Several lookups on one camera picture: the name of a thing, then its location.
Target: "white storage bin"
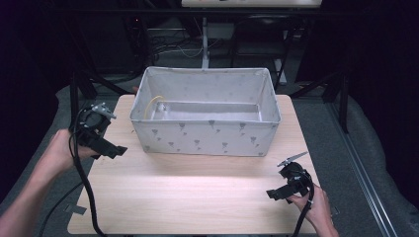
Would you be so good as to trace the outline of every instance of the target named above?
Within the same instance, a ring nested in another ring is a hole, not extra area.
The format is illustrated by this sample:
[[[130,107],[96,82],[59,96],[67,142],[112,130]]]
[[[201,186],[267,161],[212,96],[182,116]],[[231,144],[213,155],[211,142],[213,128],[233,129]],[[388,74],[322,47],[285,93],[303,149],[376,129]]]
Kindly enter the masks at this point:
[[[266,68],[148,67],[130,119],[145,152],[265,156],[281,121]]]

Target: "light wood tabletop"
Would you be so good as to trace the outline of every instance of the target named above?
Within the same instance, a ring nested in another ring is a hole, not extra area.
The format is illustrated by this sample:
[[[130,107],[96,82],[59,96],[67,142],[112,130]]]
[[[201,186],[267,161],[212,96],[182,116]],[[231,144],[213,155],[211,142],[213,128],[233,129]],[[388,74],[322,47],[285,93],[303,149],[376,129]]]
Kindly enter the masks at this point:
[[[282,121],[265,157],[144,153],[129,113],[134,96],[121,96],[105,138],[128,148],[100,157],[89,173],[99,226],[106,234],[293,233],[299,210],[266,190],[287,183],[277,164],[307,151],[293,103],[277,96]],[[318,184],[309,153],[296,160]],[[73,213],[71,234],[95,233],[86,191]],[[315,233],[304,221],[300,233]]]
[[[195,8],[319,8],[321,0],[182,0]]]

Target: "human hand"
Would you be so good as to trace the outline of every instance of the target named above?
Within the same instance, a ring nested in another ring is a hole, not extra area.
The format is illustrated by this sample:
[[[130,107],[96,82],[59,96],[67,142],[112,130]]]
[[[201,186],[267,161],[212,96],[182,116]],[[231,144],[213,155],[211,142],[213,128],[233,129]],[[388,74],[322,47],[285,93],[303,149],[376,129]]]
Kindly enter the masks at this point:
[[[138,94],[138,87],[132,87],[133,92],[136,94]]]
[[[71,132],[68,129],[59,130],[50,140],[48,147],[43,153],[34,169],[34,173],[47,181],[52,181],[73,166],[73,158],[69,148]],[[89,147],[78,146],[78,155],[84,159],[98,155]]]
[[[308,201],[308,194],[304,197],[293,195],[287,197],[287,199],[292,201],[302,211]],[[313,225],[318,236],[339,236],[333,226],[327,193],[317,185],[314,185],[313,203],[305,218]]]

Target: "gray carpet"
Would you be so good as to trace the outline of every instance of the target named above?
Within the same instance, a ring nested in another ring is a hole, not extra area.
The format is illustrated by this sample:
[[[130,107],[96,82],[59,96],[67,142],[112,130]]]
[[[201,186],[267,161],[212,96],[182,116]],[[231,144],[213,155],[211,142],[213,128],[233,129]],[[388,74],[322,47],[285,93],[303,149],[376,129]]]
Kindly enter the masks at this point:
[[[224,44],[210,50],[209,67],[228,67],[229,59],[226,56],[226,49],[226,44]],[[298,69],[302,52],[303,43],[296,43],[286,66],[289,84],[279,88],[277,94],[290,94],[299,89],[299,86],[293,82],[293,79]],[[164,53],[160,54],[156,65],[199,68],[201,67],[201,56],[187,57],[182,52]],[[139,85],[139,78],[118,85],[130,90],[131,86]],[[101,85],[97,85],[97,90],[99,92],[97,101],[106,102],[113,109],[118,96]],[[340,236],[382,236],[370,204],[356,178],[350,152],[348,152],[345,146],[339,127],[334,125],[333,120],[335,118],[330,114],[328,105],[323,104],[319,99],[321,92],[321,88],[315,89],[307,97],[293,100],[293,104],[321,186],[327,191],[332,205],[336,206],[340,211],[339,214],[333,217],[335,226]],[[55,121],[45,135],[42,144],[34,154],[27,169],[22,174],[21,179],[1,203],[1,213],[4,212],[19,193],[34,165],[46,148],[49,138],[59,128],[65,128],[69,125],[70,100],[68,88],[58,92],[57,97],[60,104]],[[377,195],[382,201],[382,205],[394,226],[395,232],[398,236],[419,236],[418,210],[399,194],[391,177],[385,171],[385,157],[377,135],[365,118],[361,108],[353,100],[349,102],[348,127],[350,131],[349,136],[357,148],[362,163],[374,184]],[[92,162],[93,159],[84,162],[83,165],[87,172]],[[42,221],[51,208],[79,182],[80,179],[75,170],[64,174],[55,182],[46,198],[34,236],[37,236],[40,232]],[[81,188],[78,188],[58,206],[50,217],[43,236],[70,236],[66,228],[71,215],[63,210],[69,204],[77,202],[80,192]]]

